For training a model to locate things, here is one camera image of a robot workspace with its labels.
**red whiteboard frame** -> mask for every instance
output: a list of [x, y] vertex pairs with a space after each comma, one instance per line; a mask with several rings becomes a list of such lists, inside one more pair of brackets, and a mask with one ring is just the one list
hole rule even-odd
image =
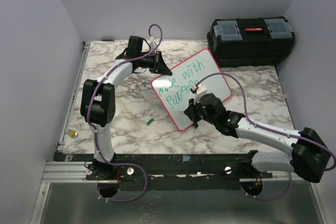
[[[176, 66], [172, 67], [171, 70], [173, 70], [174, 68], [178, 67], [179, 65], [181, 65], [181, 64], [184, 63], [184, 62], [186, 62], [187, 60], [190, 60], [190, 59], [193, 58], [195, 55], [197, 55], [198, 53], [200, 53], [200, 52], [202, 52], [202, 51], [204, 51], [204, 50], [207, 50], [207, 51], [209, 52], [209, 54], [211, 55], [212, 59], [214, 60], [216, 66], [217, 66], [217, 68], [218, 68], [218, 71], [221, 72], [221, 69], [219, 68], [219, 66], [218, 66], [218, 64], [217, 64], [217, 62], [216, 62], [216, 60], [215, 60], [214, 57], [212, 56], [210, 50], [207, 49], [207, 48], [204, 48], [204, 49], [202, 49], [201, 51], [199, 51], [199, 52], [197, 52], [197, 53], [191, 55], [190, 57], [186, 58], [185, 60], [181, 61], [181, 62], [180, 62], [179, 64], [177, 64]], [[157, 93], [157, 91], [156, 91], [155, 88], [153, 87], [153, 81], [155, 81], [155, 80], [156, 80], [157, 78], [159, 78], [160, 76], [162, 76], [162, 74], [159, 75], [158, 77], [155, 77], [155, 78], [151, 81], [152, 89], [154, 90], [156, 96], [160, 99], [160, 102], [162, 103], [162, 105], [163, 105], [164, 108], [166, 109], [166, 111], [167, 111], [169, 117], [172, 119], [172, 121], [173, 121], [173, 123], [175, 124], [176, 128], [177, 128], [179, 131], [185, 131], [185, 130], [189, 129], [191, 126], [193, 126], [194, 123], [191, 123], [188, 127], [186, 127], [185, 129], [182, 129], [182, 130], [177, 126], [177, 124], [175, 123], [174, 119], [173, 119], [172, 116], [170, 115], [170, 113], [169, 113], [167, 107], [164, 105], [164, 102], [162, 101], [162, 99], [160, 98], [159, 94]], [[225, 77], [224, 77], [224, 76], [222, 76], [222, 77], [223, 77], [224, 81], [226, 82], [227, 86], [228, 86], [229, 89], [230, 89], [230, 95], [222, 101], [222, 102], [225, 102], [227, 99], [229, 99], [229, 98], [231, 97], [231, 95], [232, 95], [232, 90], [231, 90], [229, 84], [227, 83]]]

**whiteboard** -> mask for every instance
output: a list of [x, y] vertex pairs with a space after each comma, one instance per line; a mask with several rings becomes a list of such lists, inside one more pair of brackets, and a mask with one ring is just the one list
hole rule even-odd
[[[195, 98], [191, 87], [211, 73], [220, 72], [208, 49], [203, 49], [171, 69], [172, 76], [158, 76], [152, 81], [152, 88], [167, 110], [176, 127], [186, 130], [193, 122], [183, 113], [190, 98]], [[207, 93], [213, 93], [222, 101], [231, 96], [231, 89], [224, 76], [212, 76], [202, 82]]]

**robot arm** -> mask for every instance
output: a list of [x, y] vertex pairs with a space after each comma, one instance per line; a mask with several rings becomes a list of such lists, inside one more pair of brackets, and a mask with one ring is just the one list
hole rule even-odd
[[204, 85], [200, 84], [197, 89], [194, 88], [194, 92], [196, 97], [189, 100], [184, 114], [194, 122], [195, 127], [198, 127], [198, 121], [204, 120], [214, 125], [223, 135], [257, 141], [283, 152], [256, 153], [251, 164], [257, 171], [295, 172], [309, 182], [318, 183], [321, 180], [330, 154], [316, 145], [295, 138], [302, 136], [325, 146], [314, 130], [304, 128], [300, 132], [281, 129], [255, 120], [251, 122], [241, 113], [227, 111], [219, 98], [212, 93], [206, 94]]
[[[103, 156], [111, 161], [114, 156], [114, 150], [111, 144], [111, 131], [110, 122], [112, 121], [115, 114], [115, 89], [121, 84], [121, 82], [130, 76], [138, 67], [149, 68], [151, 73], [172, 75], [170, 69], [166, 66], [163, 61], [162, 54], [160, 51], [154, 52], [143, 59], [135, 60], [133, 62], [127, 62], [120, 64], [123, 61], [134, 59], [141, 56], [142, 45], [144, 39], [141, 37], [130, 36], [128, 47], [125, 49], [125, 54], [120, 54], [114, 63], [114, 65], [107, 70], [102, 76], [96, 80], [86, 80], [83, 85], [83, 95], [80, 106], [80, 113], [85, 117], [87, 122], [87, 114], [89, 109], [89, 103], [95, 90], [97, 84], [102, 80], [103, 77], [107, 76], [107, 73], [114, 68], [116, 65], [119, 67], [113, 71], [106, 80], [99, 87], [97, 95], [101, 97], [101, 100], [94, 100], [91, 107], [90, 121], [97, 128], [96, 130], [90, 125], [92, 131], [92, 137], [94, 138], [95, 133], [97, 133], [98, 145], [100, 146]], [[150, 37], [149, 45], [151, 48], [155, 48], [158, 40], [153, 36]], [[97, 147], [95, 145], [94, 158], [97, 161], [104, 162], [99, 153], [97, 153]]]

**marker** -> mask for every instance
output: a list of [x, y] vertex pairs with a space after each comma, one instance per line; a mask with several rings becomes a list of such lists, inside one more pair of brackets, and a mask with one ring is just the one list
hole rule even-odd
[[150, 120], [147, 122], [147, 125], [150, 125], [153, 121], [154, 121], [154, 118], [150, 119]]

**wire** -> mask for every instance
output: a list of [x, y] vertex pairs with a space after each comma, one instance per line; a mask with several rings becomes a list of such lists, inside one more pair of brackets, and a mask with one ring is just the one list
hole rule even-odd
[[[242, 94], [243, 94], [244, 114], [245, 114], [245, 117], [246, 117], [246, 119], [247, 119], [247, 121], [248, 121], [249, 123], [251, 123], [251, 124], [254, 125], [255, 127], [259, 127], [259, 128], [261, 128], [261, 129], [263, 129], [263, 130], [266, 130], [266, 131], [269, 131], [269, 132], [272, 132], [272, 133], [276, 133], [276, 134], [279, 134], [279, 135], [282, 135], [282, 136], [287, 136], [287, 134], [284, 133], [284, 132], [277, 131], [277, 130], [273, 130], [273, 129], [270, 129], [270, 128], [268, 128], [268, 127], [259, 125], [259, 124], [255, 123], [253, 120], [250, 119], [250, 117], [248, 116], [248, 113], [247, 113], [247, 102], [246, 102], [246, 95], [245, 95], [244, 88], [243, 88], [243, 86], [240, 84], [240, 82], [238, 81], [238, 79], [235, 78], [234, 76], [232, 76], [231, 74], [229, 74], [229, 73], [212, 73], [212, 74], [209, 74], [208, 76], [204, 77], [202, 80], [200, 80], [195, 86], [197, 87], [202, 81], [206, 80], [207, 78], [209, 78], [209, 77], [211, 77], [211, 76], [216, 76], [216, 75], [218, 75], [218, 74], [219, 74], [219, 75], [222, 75], [222, 76], [229, 76], [229, 77], [232, 78], [232, 79], [238, 84], [238, 86], [240, 87], [240, 90], [241, 90], [241, 92], [242, 92]], [[334, 154], [331, 150], [329, 150], [329, 149], [326, 148], [325, 146], [323, 146], [323, 145], [321, 145], [321, 144], [319, 144], [319, 143], [316, 143], [316, 142], [314, 142], [313, 140], [310, 140], [310, 139], [305, 138], [305, 137], [303, 137], [303, 136], [296, 136], [296, 135], [289, 134], [289, 137], [294, 137], [294, 138], [297, 138], [297, 139], [306, 141], [306, 142], [311, 143], [311, 144], [313, 144], [313, 145], [315, 145], [315, 146], [321, 148], [322, 150], [326, 151], [326, 152], [327, 152], [330, 156], [332, 156], [332, 158], [334, 159], [334, 164], [333, 164], [331, 167], [326, 168], [325, 171], [330, 171], [330, 170], [335, 169], [335, 167], [336, 167], [336, 156], [335, 156], [335, 154]], [[288, 186], [288, 188], [286, 189], [286, 191], [285, 191], [283, 194], [279, 195], [278, 197], [265, 199], [265, 198], [259, 198], [259, 197], [255, 197], [255, 196], [249, 195], [249, 194], [247, 194], [247, 193], [245, 192], [245, 190], [244, 190], [243, 188], [242, 188], [242, 191], [246, 194], [246, 196], [248, 196], [248, 197], [250, 197], [250, 198], [253, 198], [253, 199], [259, 199], [259, 200], [276, 200], [276, 199], [280, 199], [280, 198], [282, 198], [283, 196], [285, 196], [285, 195], [289, 192], [291, 186], [292, 186], [292, 175], [291, 175], [291, 173], [289, 173], [289, 186]]]
[[146, 174], [146, 172], [144, 171], [144, 169], [143, 169], [141, 166], [139, 166], [139, 165], [137, 165], [137, 164], [131, 164], [131, 163], [120, 163], [120, 164], [117, 164], [117, 163], [111, 163], [110, 161], [108, 161], [108, 160], [104, 157], [104, 155], [102, 154], [101, 149], [100, 149], [100, 147], [99, 147], [99, 144], [98, 144], [98, 138], [97, 138], [97, 132], [96, 132], [96, 131], [97, 131], [97, 127], [96, 127], [94, 124], [92, 124], [92, 123], [90, 122], [90, 114], [91, 114], [92, 104], [93, 104], [93, 101], [94, 101], [94, 99], [95, 99], [95, 97], [96, 97], [96, 94], [97, 94], [97, 91], [98, 91], [99, 87], [100, 87], [101, 84], [106, 80], [106, 77], [108, 77], [109, 75], [111, 75], [111, 73], [112, 73], [113, 71], [115, 71], [118, 67], [120, 67], [120, 66], [123, 65], [123, 64], [126, 64], [126, 63], [128, 63], [128, 62], [132, 62], [132, 61], [139, 60], [139, 59], [142, 59], [142, 58], [144, 58], [144, 57], [147, 57], [148, 55], [154, 53], [154, 52], [158, 49], [158, 47], [159, 47], [159, 45], [161, 44], [162, 39], [163, 39], [163, 32], [162, 32], [162, 29], [161, 29], [161, 27], [160, 27], [159, 25], [157, 25], [157, 24], [153, 24], [153, 25], [151, 25], [150, 28], [149, 28], [149, 35], [150, 35], [150, 36], [151, 36], [151, 28], [152, 28], [153, 26], [156, 26], [156, 27], [160, 30], [160, 41], [159, 41], [159, 43], [157, 44], [157, 46], [156, 46], [154, 49], [150, 50], [147, 54], [145, 54], [145, 55], [143, 55], [143, 56], [139, 56], [139, 57], [136, 57], [136, 58], [133, 58], [133, 59], [130, 59], [130, 60], [125, 60], [125, 61], [121, 62], [119, 65], [115, 65], [115, 66], [114, 66], [114, 67], [113, 67], [113, 68], [106, 74], [106, 76], [104, 76], [104, 77], [100, 80], [100, 82], [98, 82], [96, 88], [95, 88], [94, 91], [93, 91], [93, 94], [92, 94], [92, 97], [91, 97], [91, 100], [90, 100], [90, 103], [89, 103], [89, 108], [88, 108], [88, 113], [87, 113], [87, 121], [88, 121], [88, 124], [89, 124], [90, 126], [92, 126], [93, 129], [94, 129], [95, 145], [96, 145], [96, 148], [97, 148], [97, 152], [99, 153], [99, 155], [100, 155], [100, 157], [102, 158], [102, 160], [104, 160], [105, 163], [107, 163], [107, 164], [109, 164], [109, 165], [112, 165], [112, 166], [134, 166], [134, 167], [140, 169], [140, 171], [143, 173], [144, 178], [145, 178], [145, 185], [144, 185], [142, 191], [141, 191], [137, 196], [135, 196], [135, 197], [133, 197], [133, 198], [130, 198], [130, 199], [121, 199], [121, 200], [120, 200], [120, 199], [104, 198], [104, 197], [102, 197], [102, 196], [100, 195], [100, 190], [99, 190], [99, 187], [98, 187], [97, 191], [98, 191], [98, 194], [99, 194], [99, 198], [102, 198], [102, 199], [104, 199], [104, 200], [106, 200], [106, 201], [111, 201], [111, 202], [130, 202], [130, 201], [133, 201], [133, 200], [135, 200], [135, 199], [138, 199], [138, 198], [140, 198], [140, 197], [145, 193], [146, 188], [147, 188], [148, 180], [147, 180], [147, 174]]

